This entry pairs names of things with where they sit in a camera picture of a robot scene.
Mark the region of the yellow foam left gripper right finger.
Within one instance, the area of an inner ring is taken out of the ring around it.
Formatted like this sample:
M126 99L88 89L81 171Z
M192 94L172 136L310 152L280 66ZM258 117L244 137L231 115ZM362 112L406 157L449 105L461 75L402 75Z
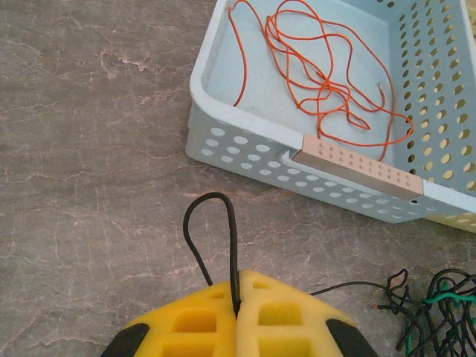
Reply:
M257 271L239 273L237 356L376 356L334 306Z

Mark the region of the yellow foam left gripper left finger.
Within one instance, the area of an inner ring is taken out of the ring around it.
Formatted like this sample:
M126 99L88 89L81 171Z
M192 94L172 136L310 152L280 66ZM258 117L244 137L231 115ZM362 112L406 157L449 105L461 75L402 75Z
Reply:
M103 356L235 356L236 316L228 281L130 321Z

